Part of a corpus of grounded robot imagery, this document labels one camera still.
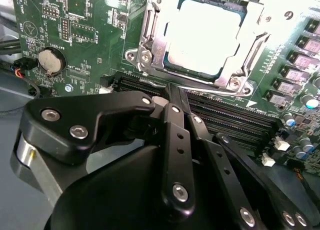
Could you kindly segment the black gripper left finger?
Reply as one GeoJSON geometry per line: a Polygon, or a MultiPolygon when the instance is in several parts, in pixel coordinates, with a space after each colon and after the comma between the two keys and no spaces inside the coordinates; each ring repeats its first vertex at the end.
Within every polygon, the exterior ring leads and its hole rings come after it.
{"type": "Polygon", "coordinates": [[[165,87],[160,96],[141,91],[34,99],[22,111],[13,154],[52,206],[85,177],[91,153],[144,139],[160,149],[155,198],[171,216],[195,208],[186,92],[165,87]]]}

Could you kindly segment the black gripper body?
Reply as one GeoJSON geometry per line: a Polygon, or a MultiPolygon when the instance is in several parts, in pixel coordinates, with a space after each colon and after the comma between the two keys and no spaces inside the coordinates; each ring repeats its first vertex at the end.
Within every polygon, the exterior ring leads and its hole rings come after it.
{"type": "Polygon", "coordinates": [[[139,147],[72,183],[57,201],[51,230],[233,230],[226,194],[207,164],[194,163],[193,214],[171,222],[160,212],[165,144],[139,147]]]}

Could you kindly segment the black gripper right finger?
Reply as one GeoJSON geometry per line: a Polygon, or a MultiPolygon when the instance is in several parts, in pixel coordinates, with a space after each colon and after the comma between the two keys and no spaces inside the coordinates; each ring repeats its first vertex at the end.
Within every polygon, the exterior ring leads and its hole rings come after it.
{"type": "Polygon", "coordinates": [[[191,112],[188,94],[179,90],[182,109],[213,182],[222,194],[228,230],[318,230],[283,191],[228,135],[211,135],[191,112]]]}

